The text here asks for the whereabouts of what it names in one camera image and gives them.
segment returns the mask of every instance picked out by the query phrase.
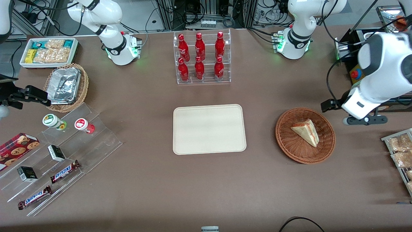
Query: red cookie box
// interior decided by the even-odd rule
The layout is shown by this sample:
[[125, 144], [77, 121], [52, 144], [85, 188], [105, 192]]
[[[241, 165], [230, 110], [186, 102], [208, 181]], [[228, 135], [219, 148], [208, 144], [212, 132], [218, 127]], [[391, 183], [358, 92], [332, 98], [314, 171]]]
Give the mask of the red cookie box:
[[36, 137], [23, 133], [14, 136], [0, 146], [0, 171], [39, 145], [40, 143]]

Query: brown wicker basket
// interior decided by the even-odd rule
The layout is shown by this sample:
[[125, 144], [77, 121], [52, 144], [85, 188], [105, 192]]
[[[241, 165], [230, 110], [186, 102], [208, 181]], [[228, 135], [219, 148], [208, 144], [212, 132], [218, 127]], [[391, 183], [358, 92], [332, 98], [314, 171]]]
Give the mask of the brown wicker basket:
[[[87, 88], [89, 87], [89, 78], [87, 76], [87, 73], [78, 64], [66, 64], [61, 67], [58, 67], [57, 69], [68, 69], [68, 68], [77, 68], [82, 72], [82, 76], [80, 77], [79, 90], [77, 92], [77, 100], [72, 105], [51, 105], [48, 107], [48, 109], [50, 110], [58, 111], [61, 113], [67, 113], [79, 107], [84, 102], [84, 99], [86, 98]], [[51, 76], [52, 76], [52, 73], [50, 73], [49, 78], [47, 79], [46, 84], [44, 85], [44, 88], [43, 88], [44, 91], [46, 91], [47, 87], [49, 86], [49, 81], [50, 81]]]
[[[311, 119], [319, 136], [317, 147], [312, 147], [291, 126]], [[276, 140], [279, 146], [293, 160], [314, 164], [325, 161], [335, 148], [336, 138], [332, 125], [320, 113], [309, 108], [293, 108], [283, 113], [276, 123]]]

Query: red bottle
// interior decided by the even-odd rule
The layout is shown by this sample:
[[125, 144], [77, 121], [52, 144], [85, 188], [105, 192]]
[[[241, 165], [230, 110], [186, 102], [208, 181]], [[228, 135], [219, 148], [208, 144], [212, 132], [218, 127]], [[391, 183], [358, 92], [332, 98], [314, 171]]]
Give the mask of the red bottle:
[[203, 80], [205, 76], [205, 65], [203, 64], [200, 56], [196, 57], [196, 64], [194, 65], [194, 68], [196, 69], [196, 78], [198, 80]]
[[185, 41], [185, 37], [183, 36], [183, 34], [180, 34], [178, 36], [178, 38], [179, 38], [179, 53], [180, 53], [180, 56], [183, 57], [183, 59], [185, 59], [185, 62], [189, 62], [189, 60], [190, 60], [189, 46], [187, 45], [187, 43]]
[[223, 69], [224, 65], [222, 63], [222, 57], [219, 56], [216, 58], [216, 64], [215, 64], [215, 80], [216, 81], [221, 81], [223, 79]]
[[223, 55], [225, 54], [225, 41], [223, 40], [223, 32], [221, 31], [218, 32], [218, 39], [215, 43], [215, 50], [216, 58], [218, 58], [218, 56], [223, 57]]
[[206, 49], [205, 49], [205, 42], [202, 39], [202, 33], [198, 32], [196, 33], [196, 44], [194, 45], [196, 48], [196, 55], [200, 56], [200, 58], [203, 60], [206, 59]]
[[183, 82], [188, 82], [189, 81], [189, 70], [187, 69], [187, 65], [185, 64], [185, 61], [183, 58], [179, 57], [179, 74], [180, 78], [182, 79]]

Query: brown table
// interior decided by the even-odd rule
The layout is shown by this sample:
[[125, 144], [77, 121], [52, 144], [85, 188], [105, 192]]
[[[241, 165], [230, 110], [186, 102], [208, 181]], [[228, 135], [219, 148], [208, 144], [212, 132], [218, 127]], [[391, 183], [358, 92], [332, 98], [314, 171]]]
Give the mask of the brown table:
[[[331, 27], [335, 36], [347, 29]], [[325, 113], [337, 143], [317, 165], [296, 163], [277, 145], [274, 125], [281, 113], [293, 107], [320, 111], [330, 98], [325, 75], [335, 55], [322, 28], [299, 60], [274, 54], [247, 30], [232, 30], [232, 83], [212, 86], [176, 84], [172, 36], [150, 34], [142, 58], [127, 66], [114, 65], [98, 37], [78, 37], [76, 62], [90, 78], [86, 103], [124, 144], [35, 217], [0, 196], [2, 232], [198, 232], [205, 225], [265, 232], [279, 230], [292, 216], [313, 219], [327, 232], [412, 230], [412, 206], [395, 204], [409, 200], [407, 190], [380, 141], [411, 128], [410, 113], [388, 114], [387, 124], [368, 127], [344, 126], [343, 111]], [[17, 84], [43, 87], [49, 73], [21, 69]], [[350, 87], [343, 66], [332, 71], [330, 82], [338, 96]], [[173, 110], [215, 104], [243, 107], [246, 150], [175, 155]], [[19, 132], [38, 134], [47, 113], [35, 103], [11, 109], [0, 122], [0, 141]], [[317, 231], [304, 221], [284, 231], [293, 229]]]

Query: jar lid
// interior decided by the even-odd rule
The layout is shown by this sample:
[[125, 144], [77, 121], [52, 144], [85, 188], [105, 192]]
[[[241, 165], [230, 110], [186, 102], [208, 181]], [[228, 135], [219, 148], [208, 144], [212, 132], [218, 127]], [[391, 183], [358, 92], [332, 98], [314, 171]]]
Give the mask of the jar lid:
[[87, 128], [88, 125], [89, 125], [89, 122], [84, 118], [79, 118], [75, 122], [75, 128], [78, 130], [84, 130]]
[[46, 126], [54, 126], [54, 125], [56, 125], [58, 120], [59, 119], [57, 118], [56, 115], [48, 114], [48, 115], [44, 116], [43, 124], [46, 125]]

